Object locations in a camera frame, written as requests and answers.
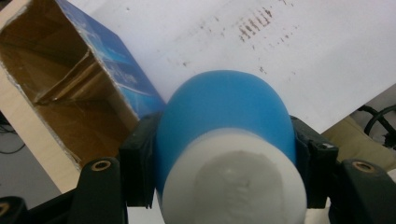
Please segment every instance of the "gray floor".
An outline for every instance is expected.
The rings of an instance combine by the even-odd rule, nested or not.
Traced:
[[[0,133],[0,151],[21,146],[23,142],[16,134]],[[22,197],[30,209],[60,193],[28,147],[14,154],[0,153],[0,198]]]

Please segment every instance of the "cardboard box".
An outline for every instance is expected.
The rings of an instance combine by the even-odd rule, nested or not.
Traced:
[[[79,166],[116,156],[163,100],[121,40],[65,0],[32,0],[0,33],[0,60]]]

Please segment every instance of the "white surface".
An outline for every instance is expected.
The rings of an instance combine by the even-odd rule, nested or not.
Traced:
[[[303,180],[253,133],[218,129],[192,142],[163,190],[165,223],[303,223]]]
[[[391,0],[69,1],[120,36],[165,100],[198,73],[240,70],[321,133],[396,83]]]

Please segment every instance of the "table surface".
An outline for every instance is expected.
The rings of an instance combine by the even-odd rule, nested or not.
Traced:
[[[165,101],[196,74],[240,70],[321,133],[396,83],[394,1],[69,1],[120,36]],[[11,2],[0,25],[27,2]],[[60,191],[72,189],[62,147],[3,71],[0,86],[0,110]]]

